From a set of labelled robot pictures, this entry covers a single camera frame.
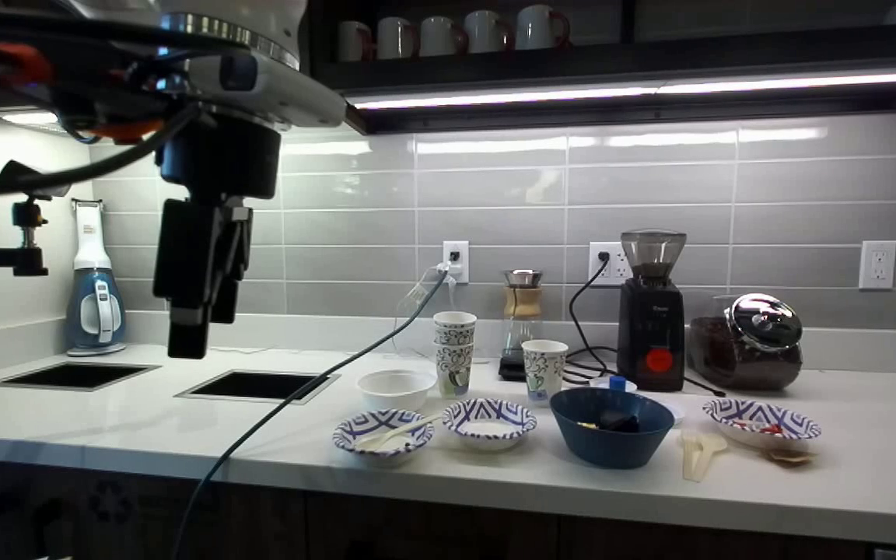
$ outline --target black coffee grinder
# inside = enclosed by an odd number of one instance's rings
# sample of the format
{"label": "black coffee grinder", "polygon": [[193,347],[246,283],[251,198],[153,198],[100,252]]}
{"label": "black coffee grinder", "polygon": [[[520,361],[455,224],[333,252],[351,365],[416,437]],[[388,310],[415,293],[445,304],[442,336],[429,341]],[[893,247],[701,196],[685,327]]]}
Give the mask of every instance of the black coffee grinder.
{"label": "black coffee grinder", "polygon": [[685,297],[668,270],[686,235],[626,229],[632,279],[623,286],[616,368],[647,391],[685,385]]}

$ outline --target electrical outlet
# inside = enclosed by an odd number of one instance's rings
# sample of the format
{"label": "electrical outlet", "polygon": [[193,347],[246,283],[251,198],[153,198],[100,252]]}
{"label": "electrical outlet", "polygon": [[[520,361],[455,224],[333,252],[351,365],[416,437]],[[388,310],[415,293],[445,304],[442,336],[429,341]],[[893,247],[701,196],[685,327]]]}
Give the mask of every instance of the electrical outlet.
{"label": "electrical outlet", "polygon": [[632,277],[628,256],[626,256],[623,242],[612,242],[612,241],[592,242],[586,273],[593,277],[599,270],[599,252],[608,252],[611,263],[608,263],[603,273],[593,279],[593,286],[623,286]]}
{"label": "electrical outlet", "polygon": [[450,256],[458,256],[455,279],[469,283],[469,241],[442,241],[442,263],[450,263]]}
{"label": "electrical outlet", "polygon": [[859,291],[893,291],[896,241],[866,241],[859,250]]}

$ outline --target sink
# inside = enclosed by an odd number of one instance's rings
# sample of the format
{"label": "sink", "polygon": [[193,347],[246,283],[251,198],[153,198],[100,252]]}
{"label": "sink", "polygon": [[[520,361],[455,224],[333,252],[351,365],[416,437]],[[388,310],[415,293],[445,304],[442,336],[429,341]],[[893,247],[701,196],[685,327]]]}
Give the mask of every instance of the sink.
{"label": "sink", "polygon": [[0,385],[42,385],[42,390],[100,390],[123,377],[136,377],[153,368],[141,365],[57,365],[35,374],[22,374],[11,379],[0,379]]}
{"label": "sink", "polygon": [[197,385],[184,394],[233,394],[233,398],[289,398],[296,390],[304,382],[320,379],[320,377],[304,377],[304,374],[255,374],[255,371],[229,371],[204,385]]}

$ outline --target small bowl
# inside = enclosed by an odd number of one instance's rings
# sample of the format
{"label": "small bowl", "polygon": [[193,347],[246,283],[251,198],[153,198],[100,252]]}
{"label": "small bowl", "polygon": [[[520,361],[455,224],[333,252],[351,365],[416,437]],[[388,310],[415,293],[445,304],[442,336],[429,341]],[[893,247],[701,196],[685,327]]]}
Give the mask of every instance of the small bowl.
{"label": "small bowl", "polygon": [[[597,468],[611,469],[638,469],[643,468],[675,417],[653,398],[635,391],[611,391],[611,390],[570,390],[551,398],[555,419],[565,438],[565,449]],[[599,431],[603,417],[632,419],[632,434],[626,431]]]}
{"label": "small bowl", "polygon": [[475,452],[508,452],[539,431],[532,410],[499,398],[459,400],[442,422]]}
{"label": "small bowl", "polygon": [[703,410],[724,438],[763,452],[807,452],[821,437],[816,419],[769,400],[716,398]]}
{"label": "small bowl", "polygon": [[365,468],[401,468],[407,464],[429,438],[435,437],[433,422],[422,422],[411,434],[391,437],[388,442],[361,449],[361,442],[373,434],[399,431],[403,422],[416,422],[420,417],[411,410],[367,410],[336,425],[333,446],[359,459]]}
{"label": "small bowl", "polygon": [[435,377],[420,371],[373,371],[359,379],[367,410],[420,410],[433,385]]}

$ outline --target kitchen counter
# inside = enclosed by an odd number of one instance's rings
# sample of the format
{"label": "kitchen counter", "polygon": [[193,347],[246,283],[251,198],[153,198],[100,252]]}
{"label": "kitchen counter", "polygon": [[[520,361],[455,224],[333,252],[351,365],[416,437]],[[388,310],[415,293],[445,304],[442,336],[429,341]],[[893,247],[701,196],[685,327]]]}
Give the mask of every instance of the kitchen counter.
{"label": "kitchen counter", "polygon": [[[136,347],[102,361],[160,368],[92,391],[0,385],[0,460],[197,479],[275,400],[180,398],[180,391],[225,371],[316,374],[341,358],[346,352],[220,350],[204,361],[168,361],[165,350]],[[0,368],[0,379],[57,361],[62,358]],[[896,544],[896,374],[803,371],[779,400],[821,422],[813,468],[781,469],[730,449],[703,481],[685,481],[675,434],[643,469],[599,469],[565,452],[547,407],[534,407],[539,434],[515,452],[475,454],[439,434],[399,469],[361,469],[329,446],[329,437],[361,407],[354,379],[377,368],[429,371],[429,361],[369,354],[351,365],[251,437],[220,479]],[[499,382],[490,361],[475,361],[473,394],[526,400],[520,382]],[[706,422],[701,410],[706,391],[653,398],[680,410],[680,425]]]}

